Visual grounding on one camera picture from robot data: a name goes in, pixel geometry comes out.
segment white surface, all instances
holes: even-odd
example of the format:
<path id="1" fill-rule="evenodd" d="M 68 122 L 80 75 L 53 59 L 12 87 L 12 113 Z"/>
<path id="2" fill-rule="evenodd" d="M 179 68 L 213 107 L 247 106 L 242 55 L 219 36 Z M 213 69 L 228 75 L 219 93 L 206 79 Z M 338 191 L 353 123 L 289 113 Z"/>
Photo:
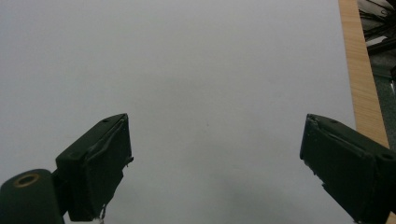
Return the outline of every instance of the white surface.
<path id="1" fill-rule="evenodd" d="M 2 1 L 0 74 L 0 182 L 126 112 L 106 223 L 352 223 L 299 159 L 354 126 L 336 0 Z"/>

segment wooden edge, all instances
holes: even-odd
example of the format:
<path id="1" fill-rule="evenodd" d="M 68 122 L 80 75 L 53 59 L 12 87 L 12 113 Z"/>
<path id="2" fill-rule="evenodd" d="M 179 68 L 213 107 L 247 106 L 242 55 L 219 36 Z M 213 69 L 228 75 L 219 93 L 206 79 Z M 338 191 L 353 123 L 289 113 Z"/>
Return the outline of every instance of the wooden edge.
<path id="1" fill-rule="evenodd" d="M 361 28 L 357 0 L 338 0 L 338 4 L 343 23 L 356 129 L 384 147 L 389 147 Z M 390 214 L 387 224 L 396 224 L 395 214 Z"/>

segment white backdrop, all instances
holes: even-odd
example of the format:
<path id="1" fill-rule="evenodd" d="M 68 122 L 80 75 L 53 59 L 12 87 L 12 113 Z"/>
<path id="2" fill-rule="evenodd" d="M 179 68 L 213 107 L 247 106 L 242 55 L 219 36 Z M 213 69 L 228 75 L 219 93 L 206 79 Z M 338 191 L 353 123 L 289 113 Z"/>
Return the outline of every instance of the white backdrop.
<path id="1" fill-rule="evenodd" d="M 299 159 L 354 126 L 336 0 L 0 2 L 0 182 L 128 113 L 106 223 L 352 223 Z"/>

